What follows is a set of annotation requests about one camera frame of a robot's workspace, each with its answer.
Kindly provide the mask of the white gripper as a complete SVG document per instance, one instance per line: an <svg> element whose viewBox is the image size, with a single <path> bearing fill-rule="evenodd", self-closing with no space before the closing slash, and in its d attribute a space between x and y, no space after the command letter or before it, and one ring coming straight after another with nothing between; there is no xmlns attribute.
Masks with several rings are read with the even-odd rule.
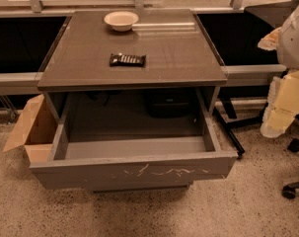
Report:
<svg viewBox="0 0 299 237"><path fill-rule="evenodd" d="M286 19L259 43L258 48L277 51L280 64L299 69L299 5ZM274 77L268 91L267 107L262 117L261 134L275 138L283 134L299 115L299 70Z"/></svg>

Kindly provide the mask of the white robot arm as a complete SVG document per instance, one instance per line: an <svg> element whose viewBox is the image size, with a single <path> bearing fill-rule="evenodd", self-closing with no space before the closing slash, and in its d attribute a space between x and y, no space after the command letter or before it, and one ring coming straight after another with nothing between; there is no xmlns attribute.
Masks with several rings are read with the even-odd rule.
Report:
<svg viewBox="0 0 299 237"><path fill-rule="evenodd" d="M275 138L283 134L299 115L299 5L283 25L258 43L258 48L275 50L277 60L288 72L270 83L261 134Z"/></svg>

